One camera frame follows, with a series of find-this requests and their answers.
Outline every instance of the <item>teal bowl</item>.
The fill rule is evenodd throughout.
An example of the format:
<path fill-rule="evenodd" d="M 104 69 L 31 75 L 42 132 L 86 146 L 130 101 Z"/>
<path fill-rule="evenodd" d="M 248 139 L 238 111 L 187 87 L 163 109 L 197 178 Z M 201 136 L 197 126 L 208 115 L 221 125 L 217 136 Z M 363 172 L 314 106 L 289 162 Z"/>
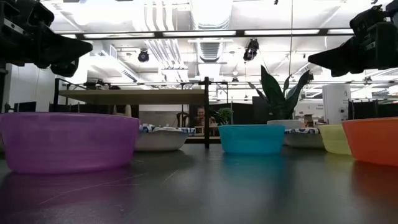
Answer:
<path fill-rule="evenodd" d="M 277 154 L 285 137 L 283 125 L 226 125 L 218 127 L 224 152 Z"/>

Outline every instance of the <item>bowl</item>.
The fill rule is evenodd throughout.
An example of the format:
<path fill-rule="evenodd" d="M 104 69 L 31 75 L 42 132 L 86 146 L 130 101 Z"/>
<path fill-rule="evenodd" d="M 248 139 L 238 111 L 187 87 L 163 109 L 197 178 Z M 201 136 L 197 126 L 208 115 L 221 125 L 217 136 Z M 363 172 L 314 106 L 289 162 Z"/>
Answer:
<path fill-rule="evenodd" d="M 321 125 L 318 127 L 325 149 L 335 154 L 351 155 L 346 134 L 342 125 Z"/>
<path fill-rule="evenodd" d="M 276 154 L 282 150 L 282 125 L 226 125 L 218 127 L 224 152 Z"/>
<path fill-rule="evenodd" d="M 139 120 L 78 113 L 9 113 L 0 120 L 6 162 L 23 174 L 105 170 L 130 163 Z"/>
<path fill-rule="evenodd" d="M 285 130 L 285 145 L 295 148 L 324 149 L 318 128 L 295 128 Z"/>
<path fill-rule="evenodd" d="M 136 152 L 162 152 L 180 149 L 195 128 L 140 126 Z"/>
<path fill-rule="evenodd" d="M 395 142 L 398 118 L 344 121 L 343 128 L 355 159 L 398 166 L 398 150 Z"/>
<path fill-rule="evenodd" d="M 299 120 L 275 120 L 268 121 L 268 125 L 283 125 L 285 129 L 304 128 L 304 123 Z"/>

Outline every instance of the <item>white bowl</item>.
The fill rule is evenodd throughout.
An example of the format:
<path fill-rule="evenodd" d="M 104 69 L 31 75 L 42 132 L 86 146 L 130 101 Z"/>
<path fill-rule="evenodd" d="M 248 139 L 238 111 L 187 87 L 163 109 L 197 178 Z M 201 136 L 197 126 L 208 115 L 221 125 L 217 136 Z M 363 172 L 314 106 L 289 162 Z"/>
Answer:
<path fill-rule="evenodd" d="M 303 128 L 304 123 L 299 120 L 275 120 L 268 121 L 268 125 L 283 125 L 285 129 L 295 129 L 295 128 Z"/>
<path fill-rule="evenodd" d="M 140 126 L 136 142 L 136 152 L 164 152 L 179 150 L 189 134 L 195 134 L 194 128 L 171 128 Z"/>
<path fill-rule="evenodd" d="M 317 128 L 288 129 L 284 143 L 290 147 L 306 149 L 324 149 L 322 136 Z"/>

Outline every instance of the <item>green leaf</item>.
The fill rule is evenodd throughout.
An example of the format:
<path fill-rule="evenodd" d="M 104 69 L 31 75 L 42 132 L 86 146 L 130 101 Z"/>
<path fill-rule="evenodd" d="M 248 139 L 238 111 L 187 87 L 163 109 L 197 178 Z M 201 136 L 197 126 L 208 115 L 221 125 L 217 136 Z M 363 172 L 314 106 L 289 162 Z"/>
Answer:
<path fill-rule="evenodd" d="M 284 92 L 283 92 L 284 96 L 285 96 L 286 90 L 289 88 L 289 85 L 290 85 L 289 79 L 291 78 L 291 76 L 292 76 L 292 74 L 290 74 L 285 80 Z"/>
<path fill-rule="evenodd" d="M 258 89 L 256 88 L 255 85 L 253 85 L 251 82 L 248 82 L 248 84 L 249 84 L 250 88 L 252 88 L 253 90 L 256 90 L 256 91 L 257 91 L 257 94 L 258 94 L 263 100 L 266 100 L 266 99 L 267 99 L 267 97 L 266 97 L 264 94 L 262 94 L 262 92 L 261 92 L 260 90 L 258 90 Z"/>
<path fill-rule="evenodd" d="M 310 80 L 313 80 L 312 74 L 310 74 L 310 71 L 306 71 L 301 77 L 300 80 L 298 81 L 298 84 L 293 87 L 287 94 L 286 101 L 284 103 L 284 109 L 285 109 L 285 118 L 288 119 L 290 115 L 293 113 L 294 108 L 297 105 L 297 102 L 300 98 L 300 92 L 302 88 L 308 84 Z"/>
<path fill-rule="evenodd" d="M 285 96 L 280 89 L 278 81 L 262 66 L 261 67 L 261 85 L 266 94 L 270 110 L 277 119 L 283 119 L 285 116 L 284 103 Z"/>
<path fill-rule="evenodd" d="M 287 92 L 286 100 L 289 99 L 289 98 L 293 95 L 293 93 L 296 91 L 296 88 L 297 88 L 297 85 L 293 86 L 293 88 L 291 88 L 291 89 Z"/>

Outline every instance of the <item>man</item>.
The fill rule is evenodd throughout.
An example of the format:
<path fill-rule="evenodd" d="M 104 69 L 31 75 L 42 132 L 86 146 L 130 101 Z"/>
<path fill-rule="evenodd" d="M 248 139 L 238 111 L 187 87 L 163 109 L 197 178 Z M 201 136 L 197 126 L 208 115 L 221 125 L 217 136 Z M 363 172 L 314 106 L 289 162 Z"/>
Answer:
<path fill-rule="evenodd" d="M 199 106 L 197 110 L 198 116 L 195 118 L 194 126 L 204 126 L 205 125 L 205 107 Z M 215 124 L 216 119 L 214 117 L 210 117 L 210 124 Z"/>

